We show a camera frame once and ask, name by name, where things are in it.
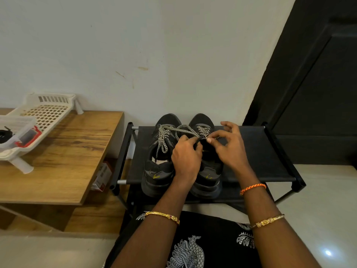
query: hand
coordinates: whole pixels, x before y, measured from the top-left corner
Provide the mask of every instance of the hand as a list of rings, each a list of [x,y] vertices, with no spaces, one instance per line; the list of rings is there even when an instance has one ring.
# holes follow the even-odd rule
[[[176,171],[175,184],[182,185],[188,190],[194,184],[201,166],[203,146],[199,142],[196,150],[193,147],[197,139],[197,137],[189,139],[186,135],[182,135],[171,156]]]
[[[214,131],[208,135],[207,142],[214,146],[221,161],[236,174],[251,171],[238,125],[229,121],[221,121],[221,124],[225,126],[225,130]],[[228,144],[223,146],[214,139],[218,136],[225,137]]]

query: tiled floor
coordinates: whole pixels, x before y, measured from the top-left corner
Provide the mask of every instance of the tiled floor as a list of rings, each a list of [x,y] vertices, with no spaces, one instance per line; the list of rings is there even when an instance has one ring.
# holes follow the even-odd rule
[[[279,204],[289,223],[323,268],[355,267],[357,171],[351,166],[296,165],[307,187]],[[289,184],[268,184],[278,198]],[[248,222],[225,204],[185,206],[225,219]],[[100,268],[114,240],[0,236],[2,267]]]

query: gold bangle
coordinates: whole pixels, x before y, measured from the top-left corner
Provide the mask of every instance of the gold bangle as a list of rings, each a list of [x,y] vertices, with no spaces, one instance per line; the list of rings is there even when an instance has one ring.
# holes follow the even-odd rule
[[[176,217],[176,216],[171,216],[169,214],[166,214],[166,213],[160,213],[160,212],[146,212],[145,213],[145,217],[150,215],[150,214],[155,214],[157,216],[164,216],[166,217],[167,219],[171,219],[173,221],[175,221],[177,223],[177,225],[180,225],[180,220]]]
[[[261,226],[265,226],[267,224],[273,223],[274,221],[282,219],[284,217],[285,217],[285,214],[282,214],[282,215],[279,215],[279,216],[275,216],[275,217],[270,217],[269,219],[266,219],[266,220],[263,220],[263,221],[261,221],[259,223],[256,223],[255,225],[253,225],[251,227],[251,229],[255,228],[255,227],[260,228]]]

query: lower wooden shelf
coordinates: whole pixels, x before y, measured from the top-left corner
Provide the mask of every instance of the lower wooden shelf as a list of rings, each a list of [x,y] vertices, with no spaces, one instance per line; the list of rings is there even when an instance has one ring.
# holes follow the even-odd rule
[[[126,179],[130,165],[131,160],[127,160],[121,179]],[[125,200],[128,190],[129,185],[120,186]],[[0,205],[0,229],[6,230],[6,234],[117,237],[125,213],[124,206],[109,186],[104,192],[90,191],[82,206]]]

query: person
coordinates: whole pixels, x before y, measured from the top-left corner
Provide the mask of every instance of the person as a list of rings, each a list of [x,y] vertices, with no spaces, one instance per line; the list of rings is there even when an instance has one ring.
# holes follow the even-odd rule
[[[222,121],[225,130],[211,133],[207,142],[235,173],[241,188],[259,184],[249,165],[239,127]],[[227,145],[215,138],[224,137]],[[183,135],[172,153],[176,175],[152,211],[176,216],[181,223],[155,214],[133,220],[110,252],[105,267],[320,267],[285,218],[261,227],[221,218],[181,212],[199,172],[202,145]],[[251,226],[281,213],[263,186],[243,194]]]

